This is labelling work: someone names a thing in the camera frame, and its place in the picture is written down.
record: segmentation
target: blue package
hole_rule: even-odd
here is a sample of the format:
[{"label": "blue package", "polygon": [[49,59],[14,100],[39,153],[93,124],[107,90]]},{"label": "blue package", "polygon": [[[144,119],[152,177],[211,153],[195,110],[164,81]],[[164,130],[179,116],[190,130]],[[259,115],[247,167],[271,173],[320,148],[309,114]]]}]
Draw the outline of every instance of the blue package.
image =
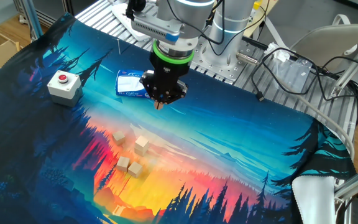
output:
[{"label": "blue package", "polygon": [[150,98],[139,82],[143,72],[137,70],[120,70],[116,80],[116,94],[120,96],[136,96]]}]

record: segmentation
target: red button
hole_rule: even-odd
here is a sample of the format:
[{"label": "red button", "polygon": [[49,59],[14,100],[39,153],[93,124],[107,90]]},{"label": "red button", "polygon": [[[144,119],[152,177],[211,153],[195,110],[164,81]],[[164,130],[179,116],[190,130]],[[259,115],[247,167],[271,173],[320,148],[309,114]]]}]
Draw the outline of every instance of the red button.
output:
[{"label": "red button", "polygon": [[59,75],[59,82],[60,83],[66,83],[68,81],[68,78],[66,75]]}]

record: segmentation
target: white chair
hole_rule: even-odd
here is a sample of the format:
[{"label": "white chair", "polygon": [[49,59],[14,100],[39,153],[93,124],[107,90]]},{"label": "white chair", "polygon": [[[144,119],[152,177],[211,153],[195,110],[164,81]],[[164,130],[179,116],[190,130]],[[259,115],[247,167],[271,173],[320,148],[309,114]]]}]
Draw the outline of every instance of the white chair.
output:
[{"label": "white chair", "polygon": [[[269,18],[265,25],[280,47],[285,47],[312,60],[317,66],[323,66],[329,59],[350,55],[357,49],[358,24],[351,24],[345,15],[337,15],[331,26],[324,26],[310,31],[291,47],[287,47]],[[334,70],[341,60],[332,61],[328,70]]]}]

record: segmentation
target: landscape print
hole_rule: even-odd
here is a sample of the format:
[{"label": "landscape print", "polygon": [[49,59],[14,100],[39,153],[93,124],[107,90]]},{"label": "landscape print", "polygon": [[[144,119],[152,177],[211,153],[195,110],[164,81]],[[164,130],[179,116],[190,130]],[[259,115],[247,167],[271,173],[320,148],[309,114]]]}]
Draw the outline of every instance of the landscape print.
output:
[{"label": "landscape print", "polygon": [[[0,223],[298,223],[294,178],[353,175],[314,118],[195,71],[160,111],[117,96],[118,71],[152,69],[148,55],[65,15],[0,69]],[[81,78],[74,108],[50,99],[57,70]],[[116,169],[121,156],[140,177]]]}]

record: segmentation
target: wooden cube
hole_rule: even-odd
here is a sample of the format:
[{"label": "wooden cube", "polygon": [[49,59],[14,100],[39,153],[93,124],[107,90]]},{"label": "wooden cube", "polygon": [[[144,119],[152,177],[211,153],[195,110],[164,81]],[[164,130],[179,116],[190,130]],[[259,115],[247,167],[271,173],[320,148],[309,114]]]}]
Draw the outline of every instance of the wooden cube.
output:
[{"label": "wooden cube", "polygon": [[121,156],[117,162],[117,166],[116,166],[117,170],[128,172],[128,166],[129,166],[129,158]]},{"label": "wooden cube", "polygon": [[144,156],[149,149],[149,140],[143,136],[136,139],[135,142],[135,153]]},{"label": "wooden cube", "polygon": [[120,145],[124,144],[124,142],[125,142],[125,135],[124,135],[124,133],[122,133],[122,131],[118,131],[118,132],[112,134],[112,138],[117,146],[120,146]]},{"label": "wooden cube", "polygon": [[143,171],[142,165],[138,164],[137,162],[133,162],[131,166],[128,168],[128,174],[131,176],[138,178]]}]

